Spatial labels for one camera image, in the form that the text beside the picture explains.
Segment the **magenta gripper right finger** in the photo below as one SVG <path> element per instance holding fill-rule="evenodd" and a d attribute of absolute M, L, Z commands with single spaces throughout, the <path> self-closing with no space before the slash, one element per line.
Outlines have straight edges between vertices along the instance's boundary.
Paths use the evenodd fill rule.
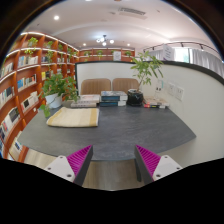
<path fill-rule="evenodd" d="M 134 154 L 137 179 L 145 185 L 182 169 L 170 156 L 159 156 L 139 145 L 135 146 Z"/>

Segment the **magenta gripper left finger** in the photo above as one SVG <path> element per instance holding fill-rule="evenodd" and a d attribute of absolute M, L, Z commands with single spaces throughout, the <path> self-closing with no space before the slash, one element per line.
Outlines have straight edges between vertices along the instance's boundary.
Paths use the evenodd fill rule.
<path fill-rule="evenodd" d="M 69 156 L 58 156 L 45 171 L 82 186 L 93 156 L 93 146 L 86 146 Z"/>

